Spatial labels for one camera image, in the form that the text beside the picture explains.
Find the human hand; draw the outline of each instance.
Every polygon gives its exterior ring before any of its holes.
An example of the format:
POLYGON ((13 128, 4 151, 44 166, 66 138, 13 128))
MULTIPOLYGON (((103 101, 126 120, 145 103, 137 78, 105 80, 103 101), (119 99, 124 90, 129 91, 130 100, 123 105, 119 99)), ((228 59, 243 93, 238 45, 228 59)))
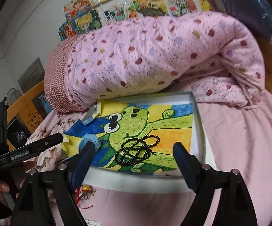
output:
MULTIPOLYGON (((35 161, 26 161, 23 162, 23 165, 25 167, 25 170, 28 171, 32 168, 34 168, 36 166, 35 161)), ((9 192, 9 186, 7 185, 7 183, 5 183, 4 181, 0 180, 0 202, 2 202, 5 206, 8 206, 7 201, 3 195, 3 193, 8 193, 9 192)))

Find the red checkered fabric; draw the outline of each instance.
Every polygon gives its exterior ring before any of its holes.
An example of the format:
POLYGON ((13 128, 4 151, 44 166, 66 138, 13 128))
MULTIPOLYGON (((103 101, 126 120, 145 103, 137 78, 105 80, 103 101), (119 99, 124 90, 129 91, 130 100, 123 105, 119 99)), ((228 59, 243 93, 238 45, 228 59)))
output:
POLYGON ((65 68, 72 51, 72 44, 80 36, 80 34, 77 34, 61 41, 48 58, 44 77, 44 91, 53 109, 59 113, 80 111, 67 98, 64 86, 65 68))

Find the dinosaur head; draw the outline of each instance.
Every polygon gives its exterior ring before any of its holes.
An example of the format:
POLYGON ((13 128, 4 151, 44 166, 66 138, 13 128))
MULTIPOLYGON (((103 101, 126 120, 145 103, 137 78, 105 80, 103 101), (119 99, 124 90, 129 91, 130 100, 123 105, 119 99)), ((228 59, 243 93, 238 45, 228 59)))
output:
POLYGON ((129 106, 121 113, 109 116, 110 123, 104 126, 106 133, 120 134, 123 138, 132 138, 144 129, 148 120, 148 111, 135 106, 129 106))

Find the wooden bed frame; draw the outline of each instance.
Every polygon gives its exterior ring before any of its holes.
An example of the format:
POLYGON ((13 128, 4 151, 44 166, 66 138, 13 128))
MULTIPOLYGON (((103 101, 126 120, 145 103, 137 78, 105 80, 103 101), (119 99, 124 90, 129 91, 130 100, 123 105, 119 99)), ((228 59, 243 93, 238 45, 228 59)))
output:
MULTIPOLYGON (((272 46, 264 39, 257 39, 257 41, 265 60, 266 89, 272 93, 272 46)), ((32 100, 43 91, 44 83, 42 81, 20 97, 7 109, 7 122, 9 123, 16 115, 18 115, 27 129, 33 133, 43 121, 43 118, 32 103, 32 100)), ((10 150, 13 150, 13 145, 9 141, 8 144, 10 150)))

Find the bed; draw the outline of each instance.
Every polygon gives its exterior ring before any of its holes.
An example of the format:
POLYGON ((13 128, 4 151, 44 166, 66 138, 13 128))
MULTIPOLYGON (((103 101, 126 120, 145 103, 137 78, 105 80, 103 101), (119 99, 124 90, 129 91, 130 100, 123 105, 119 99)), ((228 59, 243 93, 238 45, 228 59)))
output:
MULTIPOLYGON (((265 59, 267 71, 272 73, 272 47, 258 40, 265 59)), ((272 75, 266 76, 266 85, 272 92, 272 75)), ((31 115, 37 113, 32 99, 44 90, 39 83, 8 110, 8 121, 19 115, 26 127, 33 132, 29 142, 55 132, 68 130, 86 112, 73 112, 58 118, 52 111, 37 126, 30 125, 31 115)), ((259 108, 244 110, 220 104, 199 103, 199 112, 219 170, 237 168, 247 184, 259 225, 268 225, 272 220, 272 94, 266 92, 259 108)), ((61 159, 54 156, 60 150, 47 151, 37 160, 40 170, 54 169, 61 159)), ((82 210, 86 219, 102 225, 179 225, 185 217, 194 193, 135 194, 94 187, 95 196, 84 201, 82 206, 93 205, 82 210)), ((216 212, 219 191, 215 194, 205 225, 211 225, 216 212)), ((57 225, 62 225, 57 207, 52 206, 57 225)))

